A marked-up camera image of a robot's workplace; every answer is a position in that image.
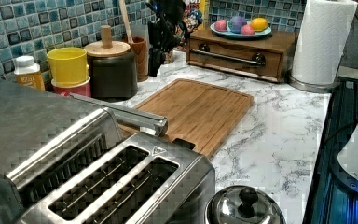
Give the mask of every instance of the purple egg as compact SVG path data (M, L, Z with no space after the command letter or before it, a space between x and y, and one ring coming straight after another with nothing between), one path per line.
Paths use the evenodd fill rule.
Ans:
M241 32L241 27L246 25L248 22L242 16L234 16L228 23L228 27L232 33L239 34Z

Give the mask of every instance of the toaster handle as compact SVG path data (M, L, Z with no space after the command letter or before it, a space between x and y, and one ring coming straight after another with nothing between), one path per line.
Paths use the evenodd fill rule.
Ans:
M234 57L230 57L230 56L226 56L226 55L211 53L209 51L206 51L206 48L201 48L201 49L203 49L203 50L191 49L190 52L207 55L207 56L212 56L215 58L227 59L227 60L240 62L240 63L246 63L246 64L250 64L250 65L256 66L256 67L263 67L266 65L266 57L264 57L264 55L261 53L254 54L252 56L252 60L246 60L246 59L234 58Z
M112 109L117 122L119 124L123 124L124 126L139 128L140 131L144 131L155 136L162 136L168 130L168 120L163 116L128 108L122 105L110 104L105 101L74 93L70 93L70 96L80 101L88 102L94 105L102 105Z

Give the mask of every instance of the tile backsplash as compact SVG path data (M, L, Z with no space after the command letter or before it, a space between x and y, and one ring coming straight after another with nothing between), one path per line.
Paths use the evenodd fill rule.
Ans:
M126 0L131 24L154 19L143 0ZM47 53L84 47L101 40L101 25L112 26L115 40L125 32L117 0L0 0L0 76L14 71L13 59L32 55L51 80Z
M210 0L209 20L264 17L272 30L299 32L305 5L304 0Z
M209 22L240 15L266 17L273 30L298 31L303 0L209 0ZM144 0L126 0L131 24L154 19ZM49 82L47 53L61 47L84 47L101 40L101 25L112 26L115 40L125 29L117 0L0 0L0 76L14 71L13 59L34 56Z

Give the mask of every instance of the wooden cutting board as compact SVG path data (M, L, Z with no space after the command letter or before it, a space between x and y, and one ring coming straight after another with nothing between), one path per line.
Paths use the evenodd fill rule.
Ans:
M135 108L168 120L163 138L195 144L211 158L252 105L253 96L198 81L176 79ZM127 127L124 135L136 132Z

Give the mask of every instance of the pot lid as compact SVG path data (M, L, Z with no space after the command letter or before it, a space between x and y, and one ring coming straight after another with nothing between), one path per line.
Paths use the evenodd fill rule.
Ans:
M111 27L109 25L101 26L102 41L88 44L84 50L89 56L93 57L115 57L125 54L131 49L127 43L112 41Z
M264 192L247 186L220 190L207 206L208 224L284 224L279 206Z

